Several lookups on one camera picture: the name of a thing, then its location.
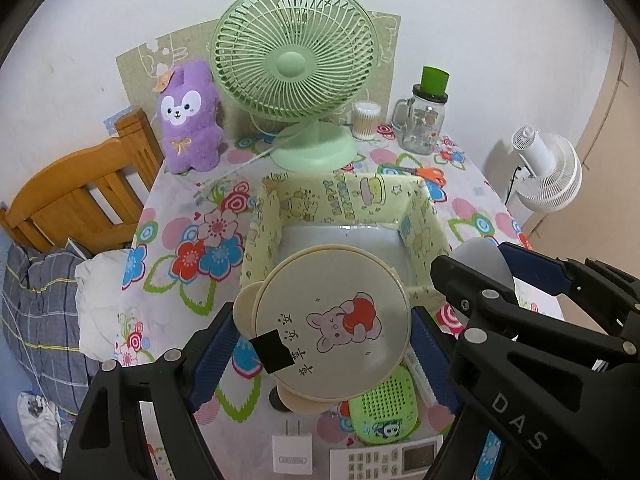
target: red flower pattern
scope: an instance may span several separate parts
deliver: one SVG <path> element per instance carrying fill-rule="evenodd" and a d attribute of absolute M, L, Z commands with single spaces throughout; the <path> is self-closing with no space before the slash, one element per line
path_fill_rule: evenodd
<path fill-rule="evenodd" d="M 193 281 L 198 273 L 198 264 L 204 256 L 204 241 L 182 242 L 176 251 L 177 257 L 171 265 L 172 275 L 185 283 Z"/>

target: orange scissors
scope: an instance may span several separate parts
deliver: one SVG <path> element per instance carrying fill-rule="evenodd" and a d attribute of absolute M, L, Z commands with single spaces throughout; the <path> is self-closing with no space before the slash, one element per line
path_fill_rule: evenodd
<path fill-rule="evenodd" d="M 402 166 L 388 166 L 386 164 L 385 167 L 397 171 L 402 171 L 403 173 L 421 176 L 422 178 L 426 178 L 427 180 L 435 182 L 441 187 L 447 183 L 447 181 L 444 179 L 444 171 L 439 170 L 438 168 L 403 168 Z"/>

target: remote control screen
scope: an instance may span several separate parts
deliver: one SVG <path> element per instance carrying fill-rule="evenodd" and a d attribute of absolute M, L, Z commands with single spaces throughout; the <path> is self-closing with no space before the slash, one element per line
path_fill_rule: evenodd
<path fill-rule="evenodd" d="M 433 464 L 435 459 L 434 444 L 405 448 L 402 453 L 402 472 L 409 473 L 416 469 L 424 469 Z"/>

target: green case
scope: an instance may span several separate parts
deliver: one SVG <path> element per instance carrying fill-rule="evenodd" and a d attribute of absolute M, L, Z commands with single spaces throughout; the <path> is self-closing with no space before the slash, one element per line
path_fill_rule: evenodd
<path fill-rule="evenodd" d="M 399 366 L 380 386 L 351 399 L 349 411 L 353 431 L 368 444 L 391 444 L 407 436 L 418 420 L 411 374 Z"/>

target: green desk fan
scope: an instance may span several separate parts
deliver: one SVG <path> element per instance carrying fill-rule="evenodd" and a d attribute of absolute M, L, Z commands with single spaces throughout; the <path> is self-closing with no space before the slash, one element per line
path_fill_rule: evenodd
<path fill-rule="evenodd" d="M 271 157 L 333 171 L 356 156 L 348 129 L 318 119 L 352 100 L 378 65 L 378 35 L 355 0 L 237 0 L 211 41 L 218 88 L 249 113 L 295 122 Z"/>

